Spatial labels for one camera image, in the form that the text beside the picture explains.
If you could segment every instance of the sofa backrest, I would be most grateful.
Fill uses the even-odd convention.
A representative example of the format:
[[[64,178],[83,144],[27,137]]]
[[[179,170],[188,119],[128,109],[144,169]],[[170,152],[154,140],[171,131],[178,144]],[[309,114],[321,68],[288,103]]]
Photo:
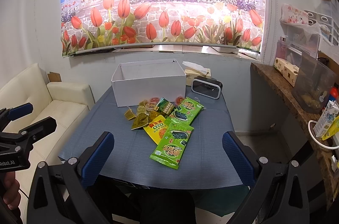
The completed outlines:
[[[33,112],[10,122],[4,132],[18,133],[27,127],[52,101],[37,63],[23,70],[0,90],[0,108],[33,105]]]

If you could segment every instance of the yellow flower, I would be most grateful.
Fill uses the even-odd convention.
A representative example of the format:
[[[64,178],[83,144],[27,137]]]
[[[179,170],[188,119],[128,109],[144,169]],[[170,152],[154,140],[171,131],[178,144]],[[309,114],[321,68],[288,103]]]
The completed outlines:
[[[99,42],[104,42],[105,41],[105,37],[104,36],[98,36],[98,41]]]
[[[229,15],[224,16],[224,23],[227,24],[227,23],[229,23],[231,20],[232,20],[231,16],[229,16]]]

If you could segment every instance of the green snack package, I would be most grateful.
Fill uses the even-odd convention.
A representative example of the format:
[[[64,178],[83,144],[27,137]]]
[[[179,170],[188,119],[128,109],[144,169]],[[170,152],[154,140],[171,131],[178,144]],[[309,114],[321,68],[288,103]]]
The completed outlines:
[[[161,98],[154,108],[154,111],[160,113],[165,118],[168,117],[168,115],[170,115],[173,110],[174,110],[174,104],[167,101],[165,98]]]
[[[169,124],[173,118],[175,118],[180,123],[190,125],[196,115],[204,106],[197,101],[186,97],[180,106],[175,109],[165,121],[165,124]]]
[[[193,127],[172,120],[150,158],[165,166],[178,169]]]

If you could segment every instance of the finger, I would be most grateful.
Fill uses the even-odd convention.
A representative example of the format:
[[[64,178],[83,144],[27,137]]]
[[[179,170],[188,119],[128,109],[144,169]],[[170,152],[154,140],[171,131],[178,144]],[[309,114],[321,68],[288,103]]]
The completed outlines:
[[[15,181],[15,172],[11,171],[9,173],[6,173],[5,178],[3,180],[5,188],[9,189],[14,183],[14,181]]]
[[[7,189],[7,191],[3,195],[3,200],[7,205],[11,204],[17,197],[19,193],[19,188],[20,188],[19,182],[17,180],[14,180],[12,186],[9,189]]]
[[[18,193],[17,197],[13,200],[13,202],[8,205],[8,208],[10,210],[16,209],[17,207],[19,207],[20,200],[21,200],[21,195]]]

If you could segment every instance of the black pants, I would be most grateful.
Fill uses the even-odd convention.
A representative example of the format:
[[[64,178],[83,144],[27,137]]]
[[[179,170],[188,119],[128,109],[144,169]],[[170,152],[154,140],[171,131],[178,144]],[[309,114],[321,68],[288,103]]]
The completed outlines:
[[[87,192],[110,223],[115,214],[140,224],[196,224],[194,200],[187,191],[135,189],[127,197],[111,178],[99,175]]]

